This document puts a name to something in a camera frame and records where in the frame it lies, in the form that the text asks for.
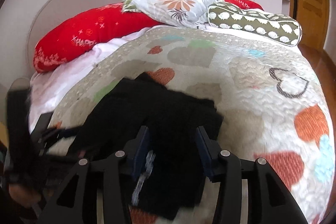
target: screw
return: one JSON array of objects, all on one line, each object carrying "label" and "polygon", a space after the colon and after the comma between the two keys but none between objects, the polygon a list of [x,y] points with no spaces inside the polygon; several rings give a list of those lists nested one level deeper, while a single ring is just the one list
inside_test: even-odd
[{"label": "screw", "polygon": [[125,155],[125,152],[122,150],[115,152],[115,156],[118,158],[123,157],[124,155]]},{"label": "screw", "polygon": [[79,160],[79,165],[86,165],[88,163],[87,159],[80,159]]},{"label": "screw", "polygon": [[230,152],[227,151],[227,150],[222,150],[222,151],[220,152],[220,154],[221,154],[223,157],[228,157],[228,156],[230,155]]},{"label": "screw", "polygon": [[265,165],[266,164],[266,160],[264,158],[259,158],[258,159],[258,163],[261,164],[261,165]]}]

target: door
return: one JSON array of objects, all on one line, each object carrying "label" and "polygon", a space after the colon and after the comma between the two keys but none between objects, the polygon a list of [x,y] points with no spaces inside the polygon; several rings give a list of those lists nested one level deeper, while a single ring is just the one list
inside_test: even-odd
[{"label": "door", "polygon": [[329,0],[297,0],[296,20],[302,26],[300,43],[323,50],[329,21]]}]

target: patterned bedspread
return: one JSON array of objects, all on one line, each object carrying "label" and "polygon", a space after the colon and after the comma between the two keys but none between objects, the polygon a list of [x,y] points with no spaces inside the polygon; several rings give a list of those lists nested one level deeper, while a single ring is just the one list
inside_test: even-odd
[{"label": "patterned bedspread", "polygon": [[[264,157],[291,191],[309,223],[325,212],[334,178],[332,122],[320,83],[305,58],[280,46],[228,34],[159,27],[97,64],[56,108],[51,125],[83,124],[123,77],[147,71],[169,89],[214,100],[224,116],[218,142],[242,159]],[[247,216],[243,183],[242,223]],[[218,184],[181,208],[174,222],[210,223]],[[132,210],[133,223],[166,223]]]}]

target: white bed sheet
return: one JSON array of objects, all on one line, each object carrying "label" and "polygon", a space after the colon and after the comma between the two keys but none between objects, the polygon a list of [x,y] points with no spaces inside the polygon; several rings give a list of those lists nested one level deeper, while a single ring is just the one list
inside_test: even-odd
[{"label": "white bed sheet", "polygon": [[[60,65],[54,71],[48,73],[35,73],[31,78],[31,108],[29,113],[29,130],[32,132],[41,114],[55,110],[65,94],[98,64],[115,52],[123,44],[142,36],[150,28],[143,28],[138,32],[131,33],[122,38],[114,38],[107,43],[95,45],[91,51],[88,51],[71,62]],[[247,33],[241,30],[220,29],[206,24],[205,31],[231,34],[240,38],[250,40],[266,41],[273,45],[279,45],[267,37]],[[296,53],[301,54],[299,48],[288,47]]]}]

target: pillow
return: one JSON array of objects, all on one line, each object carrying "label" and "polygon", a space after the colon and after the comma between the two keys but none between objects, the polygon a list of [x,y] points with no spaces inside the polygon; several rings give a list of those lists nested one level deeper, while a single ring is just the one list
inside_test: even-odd
[{"label": "pillow", "polygon": [[160,25],[144,13],[123,13],[122,3],[82,12],[48,32],[36,45],[37,72],[54,70],[92,49],[97,43],[123,37],[145,27]]},{"label": "pillow", "polygon": [[241,9],[260,9],[264,10],[258,3],[251,0],[224,0],[237,5]]},{"label": "pillow", "polygon": [[205,29],[208,6],[223,0],[126,0],[123,12],[137,10],[176,27]]},{"label": "pillow", "polygon": [[300,24],[289,16],[242,10],[228,2],[210,5],[208,20],[213,27],[256,33],[287,46],[296,46],[302,37]]}]

